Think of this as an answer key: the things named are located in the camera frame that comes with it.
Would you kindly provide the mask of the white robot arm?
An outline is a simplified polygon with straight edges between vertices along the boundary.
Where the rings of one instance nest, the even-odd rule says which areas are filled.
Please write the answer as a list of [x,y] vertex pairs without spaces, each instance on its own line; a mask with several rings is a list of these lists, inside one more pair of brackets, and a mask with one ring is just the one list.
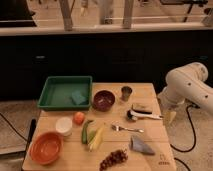
[[166,86],[157,95],[164,125],[172,123],[177,114],[175,109],[185,100],[213,114],[213,88],[205,84],[207,78],[207,67],[200,62],[172,69],[166,74]]

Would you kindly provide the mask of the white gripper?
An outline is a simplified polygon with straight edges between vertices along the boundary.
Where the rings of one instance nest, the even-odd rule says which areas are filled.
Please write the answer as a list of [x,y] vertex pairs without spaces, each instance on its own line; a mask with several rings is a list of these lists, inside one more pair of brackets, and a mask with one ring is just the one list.
[[175,108],[177,107],[177,103],[165,92],[159,93],[157,98],[162,110],[164,125],[168,126],[176,117]]

